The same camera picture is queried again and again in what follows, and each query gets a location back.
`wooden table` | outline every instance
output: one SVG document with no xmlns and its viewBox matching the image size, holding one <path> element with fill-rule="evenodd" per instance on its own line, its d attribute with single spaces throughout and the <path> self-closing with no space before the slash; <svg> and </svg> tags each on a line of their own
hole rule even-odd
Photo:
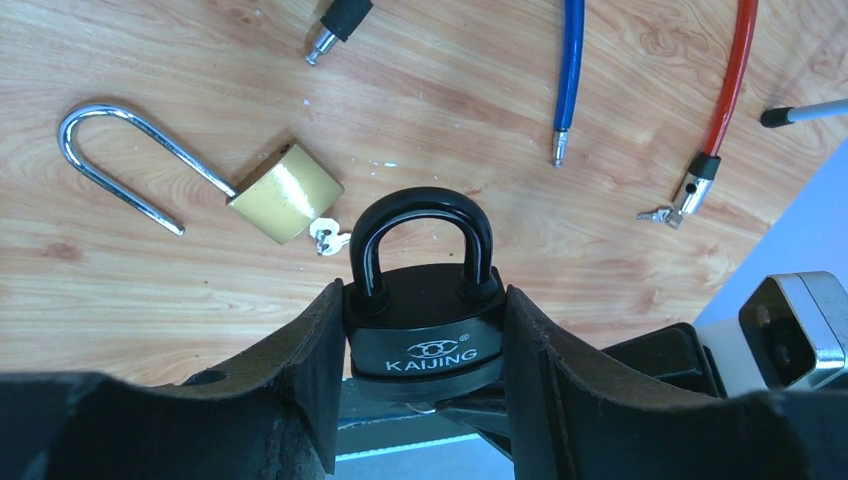
<svg viewBox="0 0 848 480">
<path fill-rule="evenodd" d="M 303 54 L 327 0 L 3 2 L 0 369 L 181 381 L 350 280 L 347 250 L 317 257 L 306 235 L 275 245 L 119 120 L 86 122 L 82 149 L 186 235 L 85 179 L 56 130 L 92 101 L 143 112 L 233 182 L 296 137 L 347 188 L 331 212 L 346 228 L 401 188 L 464 192 L 492 220 L 505 280 L 597 346 L 691 321 L 848 134 L 845 119 L 757 122 L 766 107 L 848 94 L 848 10 L 761 2 L 724 167 L 673 231 L 635 215 L 668 202 L 701 147 L 736 2 L 587 3 L 557 171 L 559 1 L 378 1 L 314 68 Z M 421 221 L 381 253 L 391 269 L 457 261 L 462 248 L 455 228 Z"/>
</svg>

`black padlock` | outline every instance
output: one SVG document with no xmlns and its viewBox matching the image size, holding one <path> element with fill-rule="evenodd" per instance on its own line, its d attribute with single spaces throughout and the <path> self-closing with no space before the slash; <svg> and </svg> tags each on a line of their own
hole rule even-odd
<svg viewBox="0 0 848 480">
<path fill-rule="evenodd" d="M 437 218 L 465 235 L 464 264 L 380 271 L 380 240 L 393 227 Z M 353 283 L 345 286 L 345 333 L 363 396 L 434 402 L 501 376 L 506 293 L 492 267 L 492 227 L 470 198 L 420 187 L 388 195 L 356 222 L 350 239 Z"/>
</svg>

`padlock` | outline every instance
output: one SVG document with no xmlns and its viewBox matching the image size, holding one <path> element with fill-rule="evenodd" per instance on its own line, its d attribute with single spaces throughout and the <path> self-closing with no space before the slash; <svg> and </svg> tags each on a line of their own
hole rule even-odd
<svg viewBox="0 0 848 480">
<path fill-rule="evenodd" d="M 185 232 L 182 225 L 92 166 L 77 151 L 74 143 L 76 128 L 84 119 L 98 116 L 122 118 L 147 134 L 218 187 L 229 197 L 227 205 L 281 245 L 307 228 L 344 192 L 344 187 L 297 144 L 283 148 L 279 160 L 270 168 L 255 170 L 237 189 L 161 130 L 130 110 L 98 104 L 87 105 L 68 114 L 59 127 L 59 148 L 71 165 L 176 235 Z"/>
<path fill-rule="evenodd" d="M 382 273 L 380 240 L 419 218 L 459 227 L 465 263 Z M 362 214 L 349 248 L 353 283 L 345 286 L 343 322 L 363 396 L 430 403 L 500 378 L 506 292 L 492 267 L 492 228 L 477 204 L 443 188 L 401 190 Z"/>
</svg>

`black shackle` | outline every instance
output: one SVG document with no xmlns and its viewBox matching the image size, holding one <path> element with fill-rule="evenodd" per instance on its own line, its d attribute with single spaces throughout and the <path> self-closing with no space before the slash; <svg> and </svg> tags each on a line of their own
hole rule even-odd
<svg viewBox="0 0 848 480">
<path fill-rule="evenodd" d="M 453 223 L 465 235 L 464 282 L 459 294 L 468 301 L 491 298 L 498 283 L 492 276 L 494 240 L 488 217 L 473 200 L 446 188 L 416 187 L 387 195 L 368 207 L 350 238 L 355 309 L 376 314 L 390 301 L 380 271 L 380 240 L 392 228 L 419 218 Z"/>
</svg>

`metal tip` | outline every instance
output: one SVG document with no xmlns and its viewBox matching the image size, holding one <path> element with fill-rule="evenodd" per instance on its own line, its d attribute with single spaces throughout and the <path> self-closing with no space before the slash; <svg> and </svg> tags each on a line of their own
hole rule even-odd
<svg viewBox="0 0 848 480">
<path fill-rule="evenodd" d="M 326 28 L 321 29 L 321 33 L 318 35 L 318 38 L 315 39 L 315 43 L 312 47 L 312 52 L 309 55 L 303 57 L 306 60 L 306 63 L 315 66 L 318 61 L 318 57 L 321 55 L 326 55 L 330 53 L 330 49 L 333 48 L 333 45 L 338 41 L 338 37 L 336 35 L 327 30 Z"/>
<path fill-rule="evenodd" d="M 556 168 L 562 168 L 562 161 L 565 158 L 565 147 L 568 145 L 568 131 L 567 130 L 556 130 L 554 131 L 554 141 L 553 141 L 553 165 Z"/>
</svg>

